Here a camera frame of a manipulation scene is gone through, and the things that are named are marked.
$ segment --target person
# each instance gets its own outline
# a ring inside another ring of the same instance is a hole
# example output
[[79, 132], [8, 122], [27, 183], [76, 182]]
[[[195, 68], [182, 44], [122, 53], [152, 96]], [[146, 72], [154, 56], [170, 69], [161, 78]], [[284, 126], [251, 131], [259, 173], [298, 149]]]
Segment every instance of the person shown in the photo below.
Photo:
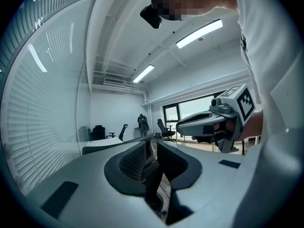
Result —
[[[255, 102], [263, 108], [249, 119], [237, 141], [262, 135], [261, 142], [264, 142], [286, 129], [272, 92], [291, 67], [301, 67], [302, 72], [303, 39], [278, 0], [152, 0], [152, 6], [169, 20], [203, 16], [214, 8], [237, 12], [241, 55], [248, 67]], [[228, 131], [233, 132], [234, 127], [233, 121], [227, 121]]]
[[137, 122], [138, 122], [139, 131], [141, 133], [141, 137], [147, 136], [147, 132], [149, 130], [149, 127], [147, 127], [148, 126], [147, 118], [143, 114], [140, 114], [139, 117], [137, 118]]

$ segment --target white shirt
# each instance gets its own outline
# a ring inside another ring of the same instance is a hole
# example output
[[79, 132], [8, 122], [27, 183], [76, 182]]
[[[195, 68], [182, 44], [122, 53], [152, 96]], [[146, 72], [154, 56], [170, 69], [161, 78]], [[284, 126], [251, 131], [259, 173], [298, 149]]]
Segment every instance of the white shirt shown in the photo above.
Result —
[[242, 57], [248, 66], [256, 102], [263, 106], [263, 142], [286, 128], [271, 92], [294, 63], [303, 63], [303, 40], [278, 0], [237, 3]]

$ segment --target camera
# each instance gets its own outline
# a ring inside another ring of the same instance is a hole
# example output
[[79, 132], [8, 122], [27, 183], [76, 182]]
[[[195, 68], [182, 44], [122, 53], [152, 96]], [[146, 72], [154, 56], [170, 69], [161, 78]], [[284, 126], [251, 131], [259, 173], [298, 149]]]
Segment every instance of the camera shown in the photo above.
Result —
[[157, 9], [154, 9], [152, 5], [145, 7], [141, 11], [141, 17], [147, 21], [154, 29], [158, 29], [161, 26], [162, 19], [157, 14]]

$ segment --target wooden floor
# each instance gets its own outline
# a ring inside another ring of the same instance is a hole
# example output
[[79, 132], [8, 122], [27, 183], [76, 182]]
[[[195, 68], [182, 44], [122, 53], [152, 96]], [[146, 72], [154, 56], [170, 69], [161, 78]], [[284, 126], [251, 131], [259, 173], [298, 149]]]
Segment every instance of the wooden floor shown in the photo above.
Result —
[[[154, 148], [155, 152], [157, 153], [157, 142], [161, 140], [161, 139], [156, 139], [153, 138], [151, 140], [151, 144], [152, 147]], [[177, 142], [178, 144], [181, 145], [185, 145], [191, 148], [196, 148], [196, 149], [200, 149], [200, 150], [205, 150], [205, 151], [214, 151], [214, 152], [220, 152], [220, 150], [218, 149], [218, 147], [216, 145], [213, 146], [212, 148], [212, 144], [206, 144], [206, 143], [193, 143], [193, 142]], [[245, 155], [247, 153], [247, 150], [249, 149], [250, 146], [254, 145], [254, 142], [247, 142], [245, 143]], [[242, 143], [241, 142], [237, 142], [234, 145], [238, 150], [238, 152], [234, 152], [231, 154], [239, 154], [242, 155]], [[167, 213], [168, 213], [168, 209], [169, 209], [169, 202], [170, 202], [170, 194], [171, 194], [171, 186], [170, 186], [170, 182], [168, 181], [168, 179], [166, 178], [165, 175], [163, 175], [162, 180], [161, 180], [161, 184], [158, 187], [157, 192], [162, 196], [163, 198], [163, 208], [162, 208], [162, 215], [161, 215], [161, 219], [165, 222], [166, 218], [167, 218]]]

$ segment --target desk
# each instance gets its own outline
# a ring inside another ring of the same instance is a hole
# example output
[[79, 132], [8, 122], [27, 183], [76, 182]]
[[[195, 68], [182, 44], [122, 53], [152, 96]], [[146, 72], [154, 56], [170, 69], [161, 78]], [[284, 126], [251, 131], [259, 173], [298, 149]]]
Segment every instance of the desk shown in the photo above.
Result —
[[86, 144], [86, 146], [89, 147], [96, 147], [96, 146], [107, 146], [107, 145], [112, 145], [112, 144], [118, 144], [122, 143], [119, 138], [109, 138], [109, 139], [101, 139], [101, 140], [95, 140], [95, 141], [90, 141]]

